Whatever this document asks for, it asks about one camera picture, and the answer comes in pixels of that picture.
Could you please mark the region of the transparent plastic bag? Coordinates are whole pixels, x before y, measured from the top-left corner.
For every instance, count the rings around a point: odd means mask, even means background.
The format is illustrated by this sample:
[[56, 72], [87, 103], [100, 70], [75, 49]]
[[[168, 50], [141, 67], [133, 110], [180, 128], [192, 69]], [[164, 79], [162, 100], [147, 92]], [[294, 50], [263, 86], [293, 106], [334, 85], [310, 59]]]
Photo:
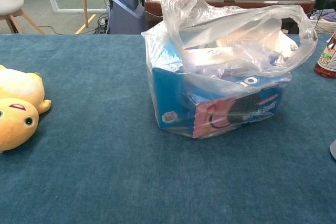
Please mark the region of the transparent plastic bag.
[[[300, 6], [243, 9], [214, 7], [204, 0], [161, 0], [161, 7], [163, 20], [142, 33], [146, 64], [149, 56], [171, 42], [189, 65], [241, 65], [249, 73], [276, 77], [291, 74], [318, 42]], [[281, 50], [280, 31], [296, 42], [296, 51]]]

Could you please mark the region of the blue Oreo cookie box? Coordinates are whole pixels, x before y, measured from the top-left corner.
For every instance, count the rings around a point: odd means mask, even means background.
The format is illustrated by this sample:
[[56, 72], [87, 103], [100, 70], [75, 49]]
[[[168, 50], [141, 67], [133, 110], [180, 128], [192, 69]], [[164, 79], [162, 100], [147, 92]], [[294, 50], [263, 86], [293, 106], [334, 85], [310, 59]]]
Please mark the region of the blue Oreo cookie box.
[[265, 77], [241, 65], [184, 63], [167, 42], [148, 57], [155, 117], [163, 130], [208, 138], [272, 117], [291, 74]]

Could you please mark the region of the blue velvet tablecloth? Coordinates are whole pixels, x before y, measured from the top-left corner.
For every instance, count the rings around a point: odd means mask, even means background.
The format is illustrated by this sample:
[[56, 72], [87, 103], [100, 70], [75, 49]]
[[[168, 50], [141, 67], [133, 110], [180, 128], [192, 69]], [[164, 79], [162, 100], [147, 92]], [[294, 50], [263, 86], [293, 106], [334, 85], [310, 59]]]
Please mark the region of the blue velvet tablecloth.
[[0, 64], [39, 72], [52, 107], [0, 154], [0, 224], [336, 224], [327, 39], [275, 116], [195, 140], [158, 128], [141, 36], [1, 34]]

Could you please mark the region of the grey blue background robot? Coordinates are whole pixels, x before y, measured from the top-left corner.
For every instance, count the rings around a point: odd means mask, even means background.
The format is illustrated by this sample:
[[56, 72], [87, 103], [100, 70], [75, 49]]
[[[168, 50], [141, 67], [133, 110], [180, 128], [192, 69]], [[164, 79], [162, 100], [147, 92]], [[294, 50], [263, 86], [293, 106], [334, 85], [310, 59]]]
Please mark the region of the grey blue background robot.
[[114, 35], [139, 35], [147, 29], [139, 0], [111, 0], [109, 26]]

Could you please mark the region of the yellow plush toy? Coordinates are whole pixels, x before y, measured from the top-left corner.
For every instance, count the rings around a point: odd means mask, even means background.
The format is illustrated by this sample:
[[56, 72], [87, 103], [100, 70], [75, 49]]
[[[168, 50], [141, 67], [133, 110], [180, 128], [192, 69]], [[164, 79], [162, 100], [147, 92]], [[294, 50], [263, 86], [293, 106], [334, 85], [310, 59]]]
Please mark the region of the yellow plush toy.
[[25, 143], [36, 131], [39, 115], [50, 108], [38, 73], [0, 65], [0, 153]]

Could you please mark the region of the red sauce bottle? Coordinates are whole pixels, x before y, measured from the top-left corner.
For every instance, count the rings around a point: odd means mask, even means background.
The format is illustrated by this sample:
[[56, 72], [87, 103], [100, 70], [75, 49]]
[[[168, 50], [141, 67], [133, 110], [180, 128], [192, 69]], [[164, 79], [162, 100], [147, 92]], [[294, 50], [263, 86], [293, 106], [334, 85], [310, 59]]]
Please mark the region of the red sauce bottle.
[[328, 40], [327, 46], [318, 59], [314, 71], [329, 79], [336, 79], [336, 32]]

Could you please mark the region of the white plastic basket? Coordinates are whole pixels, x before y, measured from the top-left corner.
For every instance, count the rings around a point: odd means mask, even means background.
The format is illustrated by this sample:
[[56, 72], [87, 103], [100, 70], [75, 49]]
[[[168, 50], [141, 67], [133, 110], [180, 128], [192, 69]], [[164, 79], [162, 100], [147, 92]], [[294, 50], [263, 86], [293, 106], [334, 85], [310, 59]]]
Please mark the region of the white plastic basket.
[[336, 31], [336, 22], [325, 20], [310, 20], [315, 31], [320, 34], [332, 34]]

